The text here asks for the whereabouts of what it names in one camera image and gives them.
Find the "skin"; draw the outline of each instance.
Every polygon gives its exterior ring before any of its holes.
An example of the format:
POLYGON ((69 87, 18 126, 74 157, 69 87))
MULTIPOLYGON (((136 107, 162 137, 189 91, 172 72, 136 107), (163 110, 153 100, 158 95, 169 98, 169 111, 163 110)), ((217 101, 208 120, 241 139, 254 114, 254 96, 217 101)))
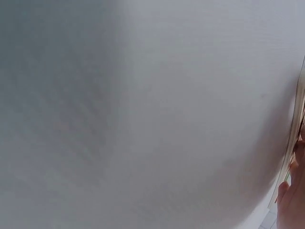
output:
POLYGON ((296 161, 290 166, 291 185, 283 182, 278 188, 277 228, 305 229, 305 141, 295 145, 296 161))

